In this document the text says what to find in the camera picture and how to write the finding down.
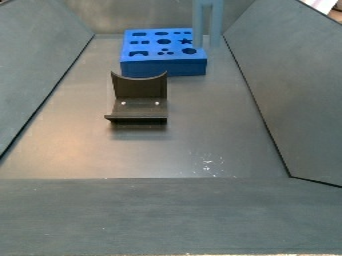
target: shape sorter block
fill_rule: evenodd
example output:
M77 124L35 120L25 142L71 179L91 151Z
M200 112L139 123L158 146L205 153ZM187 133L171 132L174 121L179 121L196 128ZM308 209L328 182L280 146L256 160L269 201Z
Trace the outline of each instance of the shape sorter block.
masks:
M206 75L208 55L193 47L191 28L126 30L121 66L134 78Z

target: gray metal surface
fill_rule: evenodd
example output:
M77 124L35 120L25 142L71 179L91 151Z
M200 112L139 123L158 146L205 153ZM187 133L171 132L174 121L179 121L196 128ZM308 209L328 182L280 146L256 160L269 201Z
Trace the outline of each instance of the gray metal surface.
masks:
M0 155L93 37L62 1L0 7Z
M342 254L342 190L244 179L0 181L2 255Z
M293 176L342 185L342 27L257 0L225 34Z
M3 159L0 177L288 177L224 42L208 51L206 76L169 78L167 126L111 126L103 116L122 38L93 40Z
M191 27L191 0L65 1L98 34L123 33L129 28ZM225 0L224 31L253 2Z

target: hole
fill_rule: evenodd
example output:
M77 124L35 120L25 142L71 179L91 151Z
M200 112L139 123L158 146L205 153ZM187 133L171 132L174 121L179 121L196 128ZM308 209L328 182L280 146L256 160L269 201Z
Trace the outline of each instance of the hole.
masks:
M166 36L166 35L169 35L167 32L157 32L155 34L157 34L158 36Z
M186 53L186 54L196 54L198 51L194 48L186 48L186 49L182 50L182 52Z
M169 39L159 39L157 42L158 42L159 44L170 44L170 43L171 43L171 40L169 40Z
M143 56L149 56L149 51L134 51L130 52L130 57L134 57L135 55L143 55Z
M137 32L137 33L134 33L134 36L146 36L146 33L145 32Z
M183 40L178 40L182 44L193 44L193 40L191 39L186 39L183 38Z

